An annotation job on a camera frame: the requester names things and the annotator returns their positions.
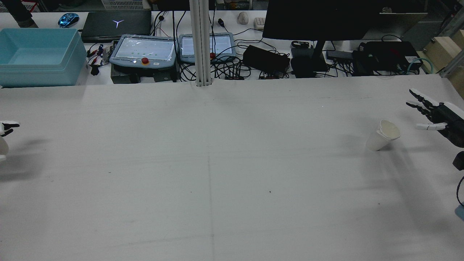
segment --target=plastic storage box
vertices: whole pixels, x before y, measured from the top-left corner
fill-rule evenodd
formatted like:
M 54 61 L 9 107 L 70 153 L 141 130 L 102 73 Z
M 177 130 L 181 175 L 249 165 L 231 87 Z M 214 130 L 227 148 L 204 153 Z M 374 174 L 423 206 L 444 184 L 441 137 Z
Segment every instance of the plastic storage box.
M 75 85 L 87 52 L 76 29 L 8 28 L 0 31 L 0 85 Z

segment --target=blue cable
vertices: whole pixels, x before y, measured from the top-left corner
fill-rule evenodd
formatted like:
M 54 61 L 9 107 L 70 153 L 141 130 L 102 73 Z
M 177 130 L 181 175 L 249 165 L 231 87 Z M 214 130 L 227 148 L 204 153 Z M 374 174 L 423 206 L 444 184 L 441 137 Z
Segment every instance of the blue cable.
M 432 62 L 431 62 L 429 59 L 426 59 L 426 58 L 417 58 L 417 59 L 414 59 L 414 60 L 409 64 L 409 66 L 407 67 L 407 70 L 406 70 L 405 74 L 407 74 L 407 72 L 409 72 L 409 70 L 411 69 L 412 64 L 413 64 L 415 61 L 419 61 L 419 60 L 427 61 L 427 62 L 430 64 L 430 74 L 433 73 L 433 64 L 432 64 Z

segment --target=black power adapter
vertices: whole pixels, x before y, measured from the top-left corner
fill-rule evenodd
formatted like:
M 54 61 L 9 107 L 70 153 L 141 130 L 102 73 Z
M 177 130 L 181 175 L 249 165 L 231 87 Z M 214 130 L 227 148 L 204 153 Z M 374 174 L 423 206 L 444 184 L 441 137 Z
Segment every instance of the black power adapter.
M 243 64 L 282 77 L 290 67 L 290 58 L 249 45 L 243 53 Z

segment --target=power strip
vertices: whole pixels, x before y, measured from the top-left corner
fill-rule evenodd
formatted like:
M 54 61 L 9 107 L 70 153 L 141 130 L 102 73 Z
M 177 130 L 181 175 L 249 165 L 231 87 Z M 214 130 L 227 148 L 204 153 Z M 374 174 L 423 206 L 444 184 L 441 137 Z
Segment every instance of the power strip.
M 332 60 L 342 64 L 350 64 L 353 62 L 353 53 L 351 52 L 326 51 L 325 57 L 327 60 Z

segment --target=paper cup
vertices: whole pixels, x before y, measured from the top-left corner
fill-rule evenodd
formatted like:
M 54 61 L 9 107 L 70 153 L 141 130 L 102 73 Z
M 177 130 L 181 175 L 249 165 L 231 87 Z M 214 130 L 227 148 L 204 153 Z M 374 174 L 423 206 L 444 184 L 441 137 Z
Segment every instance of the paper cup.
M 381 120 L 377 130 L 372 132 L 367 139 L 366 147 L 372 151 L 378 151 L 399 137 L 400 130 L 396 125 L 387 120 Z

